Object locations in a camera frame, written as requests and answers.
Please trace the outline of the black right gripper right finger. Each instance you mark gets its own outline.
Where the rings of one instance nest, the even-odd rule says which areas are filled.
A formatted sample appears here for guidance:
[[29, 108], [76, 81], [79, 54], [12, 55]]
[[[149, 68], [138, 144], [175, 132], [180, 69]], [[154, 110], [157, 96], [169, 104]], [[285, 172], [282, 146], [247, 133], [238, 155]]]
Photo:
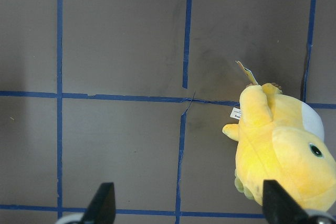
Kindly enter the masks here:
[[308, 214], [276, 180], [264, 180], [262, 209], [268, 223], [307, 223]]

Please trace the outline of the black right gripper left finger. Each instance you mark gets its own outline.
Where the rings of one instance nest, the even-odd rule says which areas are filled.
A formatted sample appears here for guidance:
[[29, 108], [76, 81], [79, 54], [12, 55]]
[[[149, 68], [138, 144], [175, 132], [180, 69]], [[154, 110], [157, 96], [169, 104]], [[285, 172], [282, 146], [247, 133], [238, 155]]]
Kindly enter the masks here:
[[80, 223], [114, 223], [115, 203], [114, 183], [102, 183], [80, 219]]

